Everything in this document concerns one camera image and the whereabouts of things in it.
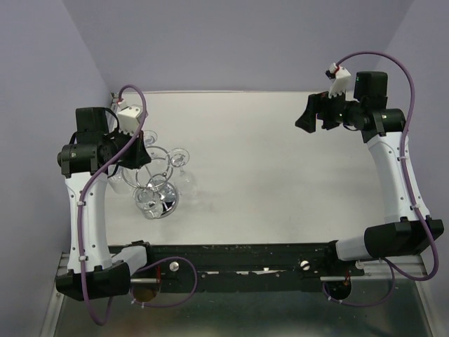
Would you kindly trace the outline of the chrome wine glass rack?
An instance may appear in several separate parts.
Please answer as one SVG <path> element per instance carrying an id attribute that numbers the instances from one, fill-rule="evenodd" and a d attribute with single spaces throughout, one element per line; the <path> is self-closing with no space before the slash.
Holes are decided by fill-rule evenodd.
<path id="1" fill-rule="evenodd" d="M 161 218 L 165 218 L 174 212 L 180 199 L 176 186 L 170 182 L 173 167 L 170 165 L 167 150 L 155 145 L 146 149 L 152 158 L 151 163 L 133 170 L 122 168 L 122 176 L 133 188 L 133 193 L 138 188 L 149 188 L 159 192 L 164 209 Z"/>

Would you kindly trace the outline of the clear wine glass front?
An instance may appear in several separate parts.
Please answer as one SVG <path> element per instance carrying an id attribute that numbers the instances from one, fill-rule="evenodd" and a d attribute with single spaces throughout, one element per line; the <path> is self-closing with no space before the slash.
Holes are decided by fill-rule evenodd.
<path id="1" fill-rule="evenodd" d="M 148 220 L 159 219 L 163 215 L 163 204 L 159 192 L 149 188 L 138 188 L 133 193 L 136 207 Z"/>

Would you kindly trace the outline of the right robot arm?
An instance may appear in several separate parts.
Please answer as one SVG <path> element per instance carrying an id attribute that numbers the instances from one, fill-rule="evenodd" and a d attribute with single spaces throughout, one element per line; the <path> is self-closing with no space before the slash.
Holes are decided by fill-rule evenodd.
<path id="1" fill-rule="evenodd" d="M 361 236 L 336 241 L 335 251 L 323 257 L 324 270 L 338 275 L 350 260 L 420 254 L 430 245 L 424 227 L 429 227 L 434 238 L 443 234 L 444 227 L 441 220 L 430 216 L 420 196 L 408 144 L 401 140 L 404 113 L 387 108 L 387 73 L 358 72 L 353 100 L 346 99 L 351 80 L 346 68 L 332 66 L 326 74 L 332 82 L 329 91 L 309 95 L 295 125 L 313 133 L 321 121 L 325 130 L 352 126 L 361 132 L 380 180 L 385 223 L 367 228 Z"/>

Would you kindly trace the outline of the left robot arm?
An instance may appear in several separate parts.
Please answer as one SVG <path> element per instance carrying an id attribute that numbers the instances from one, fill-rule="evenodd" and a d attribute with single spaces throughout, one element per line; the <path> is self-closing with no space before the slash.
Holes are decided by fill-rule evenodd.
<path id="1" fill-rule="evenodd" d="M 143 241 L 113 257 L 105 226 L 109 166 L 139 169 L 151 161 L 138 130 L 143 114 L 138 105 L 117 113 L 106 107 L 78 108 L 76 131 L 58 153 L 69 195 L 71 244 L 67 273 L 58 276 L 55 285 L 74 300 L 124 295 L 135 272 L 148 277 L 155 271 L 156 261 Z"/>

